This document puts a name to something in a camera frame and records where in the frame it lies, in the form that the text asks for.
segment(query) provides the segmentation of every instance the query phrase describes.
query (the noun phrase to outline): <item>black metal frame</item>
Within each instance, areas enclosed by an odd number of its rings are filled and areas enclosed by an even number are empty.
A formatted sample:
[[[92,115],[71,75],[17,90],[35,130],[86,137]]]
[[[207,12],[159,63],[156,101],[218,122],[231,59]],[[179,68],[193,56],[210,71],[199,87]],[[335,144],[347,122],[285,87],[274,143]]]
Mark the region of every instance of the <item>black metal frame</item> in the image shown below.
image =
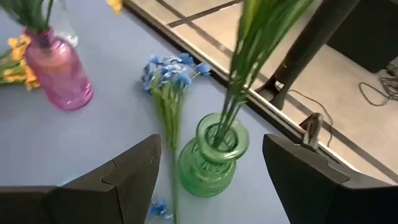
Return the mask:
[[[227,87],[227,74],[225,71],[220,69],[217,64],[206,58],[201,52],[194,49],[191,45],[186,43],[183,39],[173,33],[169,27],[162,24],[157,19],[153,18],[148,12],[134,3],[132,0],[123,0],[124,8],[131,12],[133,15],[138,17],[142,22],[148,25],[156,33],[158,33],[163,39],[165,39],[170,45],[175,47],[181,52],[188,52],[193,56],[195,63],[203,61],[208,62],[212,66],[211,76],[223,86]],[[264,118],[267,122],[277,128],[283,135],[288,137],[291,141],[296,144],[300,144],[305,134],[305,130],[297,125],[291,123],[288,119],[283,117],[274,108],[264,103],[264,100],[258,98],[254,93],[249,93],[246,103],[252,110],[258,115]],[[322,145],[318,147],[319,151],[332,159],[335,162],[343,164],[337,157],[326,150]]]

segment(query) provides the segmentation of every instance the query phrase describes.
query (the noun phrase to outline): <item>vase neck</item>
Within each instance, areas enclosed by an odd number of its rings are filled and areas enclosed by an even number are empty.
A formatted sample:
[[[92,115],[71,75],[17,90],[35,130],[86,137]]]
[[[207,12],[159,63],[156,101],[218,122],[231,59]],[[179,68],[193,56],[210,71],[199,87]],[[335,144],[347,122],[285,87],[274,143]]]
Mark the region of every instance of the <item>vase neck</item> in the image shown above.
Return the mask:
[[[26,29],[25,34],[30,37],[30,45],[33,47],[50,48],[55,43],[55,34],[51,27],[41,34],[35,34]]]

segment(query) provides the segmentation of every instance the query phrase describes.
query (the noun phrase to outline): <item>pink glass vase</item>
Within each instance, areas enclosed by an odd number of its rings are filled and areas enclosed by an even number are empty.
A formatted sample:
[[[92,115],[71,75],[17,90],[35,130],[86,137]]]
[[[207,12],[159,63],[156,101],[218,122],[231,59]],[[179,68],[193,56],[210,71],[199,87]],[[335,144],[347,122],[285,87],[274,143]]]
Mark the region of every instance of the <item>pink glass vase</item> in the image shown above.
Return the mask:
[[[25,34],[31,38],[25,59],[49,100],[61,110],[77,110],[93,96],[91,85],[75,49],[54,35],[49,28],[42,34]]]

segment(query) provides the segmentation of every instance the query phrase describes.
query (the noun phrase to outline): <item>yellow flower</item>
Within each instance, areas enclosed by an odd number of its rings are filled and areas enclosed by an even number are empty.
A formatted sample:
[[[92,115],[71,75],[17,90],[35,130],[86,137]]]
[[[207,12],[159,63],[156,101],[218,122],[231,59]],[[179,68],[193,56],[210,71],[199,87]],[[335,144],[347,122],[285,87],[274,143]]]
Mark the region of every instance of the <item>yellow flower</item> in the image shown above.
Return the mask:
[[[30,38],[24,34],[19,37],[19,41],[26,46],[30,44]]]
[[[8,39],[8,44],[11,49],[11,58],[13,60],[22,60],[24,58],[24,54],[27,46],[30,44],[30,38],[26,35],[21,35],[19,39],[10,38]]]
[[[10,38],[8,39],[8,45],[10,45],[11,49],[15,49],[18,46],[18,39],[17,38]]]
[[[11,69],[7,69],[7,70],[4,71],[4,76],[8,77],[8,76],[12,75],[13,73],[14,72]]]
[[[33,70],[26,64],[25,60],[21,60],[21,67],[25,71],[25,86],[26,89],[31,91],[31,89],[38,88],[40,86],[37,77],[33,73]]]
[[[4,77],[5,81],[9,82],[9,83],[13,83],[16,82],[18,79],[18,75],[9,75]]]
[[[116,14],[120,13],[123,7],[122,0],[107,0],[108,4],[113,8]]]

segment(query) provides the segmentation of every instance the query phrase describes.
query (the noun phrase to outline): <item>blue flower bouquet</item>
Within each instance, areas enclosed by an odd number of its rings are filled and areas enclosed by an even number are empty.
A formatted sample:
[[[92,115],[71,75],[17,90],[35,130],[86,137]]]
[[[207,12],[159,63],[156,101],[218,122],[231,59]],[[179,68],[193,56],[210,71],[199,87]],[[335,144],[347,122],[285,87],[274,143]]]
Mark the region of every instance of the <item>blue flower bouquet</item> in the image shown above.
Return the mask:
[[[141,76],[142,89],[152,95],[159,119],[164,125],[165,140],[171,150],[173,164],[174,223],[178,223],[176,151],[180,142],[180,118],[184,93],[192,80],[210,74],[207,63],[196,65],[188,53],[160,58],[152,55]]]

